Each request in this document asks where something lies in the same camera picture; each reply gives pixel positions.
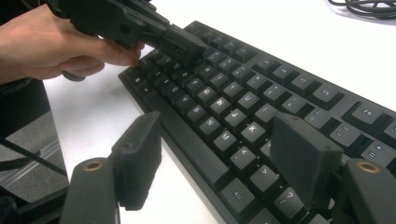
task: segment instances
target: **human hand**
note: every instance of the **human hand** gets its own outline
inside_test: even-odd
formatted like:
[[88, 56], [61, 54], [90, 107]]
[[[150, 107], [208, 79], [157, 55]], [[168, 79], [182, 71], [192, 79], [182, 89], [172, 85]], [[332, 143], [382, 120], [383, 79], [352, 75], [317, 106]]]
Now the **human hand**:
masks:
[[84, 35], [43, 5], [0, 26], [0, 67], [7, 68], [0, 76], [8, 76], [0, 77], [0, 83], [23, 77], [47, 79], [62, 71], [85, 77], [101, 71], [105, 63], [135, 66], [143, 47], [139, 43], [124, 49], [115, 42]]

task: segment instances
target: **white table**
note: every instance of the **white table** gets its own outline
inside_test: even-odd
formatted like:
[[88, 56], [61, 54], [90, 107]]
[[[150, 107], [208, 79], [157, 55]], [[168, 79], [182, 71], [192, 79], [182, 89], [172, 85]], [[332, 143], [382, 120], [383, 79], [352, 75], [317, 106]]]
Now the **white table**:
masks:
[[[200, 0], [151, 1], [171, 23], [200, 21], [396, 110], [395, 22], [351, 19], [322, 1]], [[117, 74], [106, 68], [82, 82], [64, 77], [45, 87], [67, 173], [111, 147], [142, 114]], [[139, 212], [121, 209], [121, 223], [217, 223], [219, 215], [163, 144], [163, 162]]]

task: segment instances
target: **black cable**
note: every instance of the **black cable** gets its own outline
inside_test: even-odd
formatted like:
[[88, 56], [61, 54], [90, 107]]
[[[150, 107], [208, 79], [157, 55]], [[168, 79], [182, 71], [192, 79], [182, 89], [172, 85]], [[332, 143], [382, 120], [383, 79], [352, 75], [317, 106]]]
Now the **black cable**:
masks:
[[47, 166], [48, 168], [50, 168], [51, 170], [55, 171], [60, 175], [67, 176], [67, 172], [64, 169], [61, 169], [58, 166], [50, 163], [49, 161], [44, 160], [43, 158], [37, 156], [36, 154], [24, 149], [23, 147], [13, 144], [12, 142], [8, 141], [5, 138], [0, 137], [0, 145], [3, 145], [4, 147], [7, 147], [15, 152], [18, 152], [25, 157], [31, 158], [32, 160], [37, 161], [44, 166]]
[[379, 20], [396, 19], [396, 0], [345, 0], [342, 3], [328, 1], [334, 6], [346, 7], [349, 12], [358, 16]]

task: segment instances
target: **robotic hand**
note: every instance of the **robotic hand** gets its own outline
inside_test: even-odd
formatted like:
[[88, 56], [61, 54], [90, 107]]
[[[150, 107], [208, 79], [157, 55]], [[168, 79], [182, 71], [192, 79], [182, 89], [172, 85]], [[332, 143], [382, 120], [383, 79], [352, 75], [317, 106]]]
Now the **robotic hand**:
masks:
[[[49, 0], [52, 13], [86, 35], [101, 36], [129, 49], [142, 41], [163, 50], [184, 66], [196, 64], [205, 44], [156, 13], [149, 0]], [[74, 81], [83, 80], [64, 73]]]

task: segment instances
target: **skin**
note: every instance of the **skin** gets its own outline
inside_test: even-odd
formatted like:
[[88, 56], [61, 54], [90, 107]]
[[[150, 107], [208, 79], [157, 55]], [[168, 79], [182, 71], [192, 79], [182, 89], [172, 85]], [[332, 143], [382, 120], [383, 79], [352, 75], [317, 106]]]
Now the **skin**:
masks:
[[43, 5], [0, 26], [0, 84], [24, 77], [53, 78], [62, 71], [85, 77], [101, 71], [105, 63], [135, 66], [143, 47], [139, 43], [124, 49], [84, 35]]

